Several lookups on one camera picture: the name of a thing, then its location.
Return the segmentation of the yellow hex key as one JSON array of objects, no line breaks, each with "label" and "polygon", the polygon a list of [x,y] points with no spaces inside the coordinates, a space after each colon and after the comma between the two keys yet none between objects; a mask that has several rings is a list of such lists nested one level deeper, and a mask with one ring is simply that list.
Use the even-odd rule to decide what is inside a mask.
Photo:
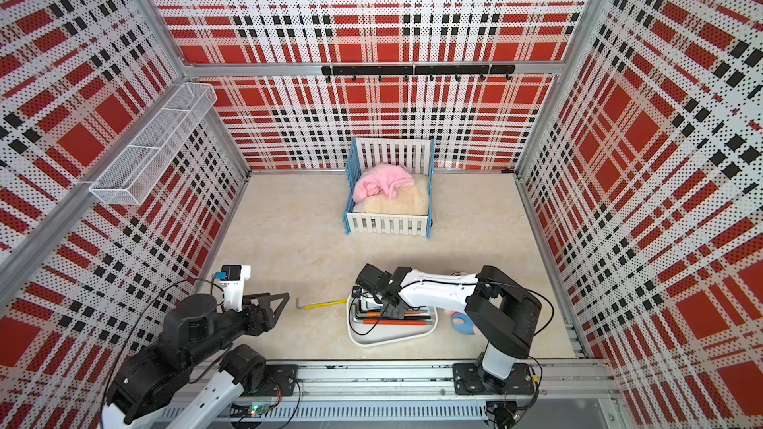
[{"label": "yellow hex key", "polygon": [[302,305],[299,301],[299,299],[296,300],[296,309],[300,311],[310,311],[310,310],[317,310],[321,308],[329,308],[334,306],[340,306],[345,305],[347,303],[347,299],[343,300],[333,300],[333,301],[327,301],[327,302],[320,302],[320,303],[311,303],[311,304],[305,304]]}]

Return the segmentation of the red hex key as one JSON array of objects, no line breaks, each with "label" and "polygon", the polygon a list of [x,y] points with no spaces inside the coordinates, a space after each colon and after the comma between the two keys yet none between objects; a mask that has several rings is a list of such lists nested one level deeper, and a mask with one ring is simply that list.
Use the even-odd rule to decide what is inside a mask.
[{"label": "red hex key", "polygon": [[384,319],[363,319],[360,321],[365,326],[415,326],[424,327],[429,325],[427,320],[384,320]]}]

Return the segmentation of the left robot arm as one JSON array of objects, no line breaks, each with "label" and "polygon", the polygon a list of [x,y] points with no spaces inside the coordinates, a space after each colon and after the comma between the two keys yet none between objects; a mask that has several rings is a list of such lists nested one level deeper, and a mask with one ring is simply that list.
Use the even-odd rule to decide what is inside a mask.
[{"label": "left robot arm", "polygon": [[182,300],[164,319],[158,340],[128,359],[105,393],[99,425],[103,428],[149,428],[175,394],[190,385],[192,372],[209,357],[212,377],[171,422],[173,428],[207,428],[245,394],[292,395],[296,367],[269,367],[265,357],[242,336],[272,330],[289,301],[286,293],[246,295],[242,308],[223,311],[210,294]]}]

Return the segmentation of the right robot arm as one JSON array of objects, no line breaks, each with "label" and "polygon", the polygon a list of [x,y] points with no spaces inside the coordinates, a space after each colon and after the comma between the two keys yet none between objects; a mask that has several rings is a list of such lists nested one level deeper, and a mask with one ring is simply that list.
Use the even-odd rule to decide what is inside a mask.
[{"label": "right robot arm", "polygon": [[552,307],[544,295],[485,265],[476,274],[438,275],[411,267],[393,273],[367,264],[356,279],[347,306],[348,332],[360,346],[395,341],[376,335],[381,326],[436,327],[447,311],[462,334],[481,335],[485,351],[476,363],[453,367],[458,394],[535,395],[540,378],[525,363],[534,337],[546,327],[540,316]]}]

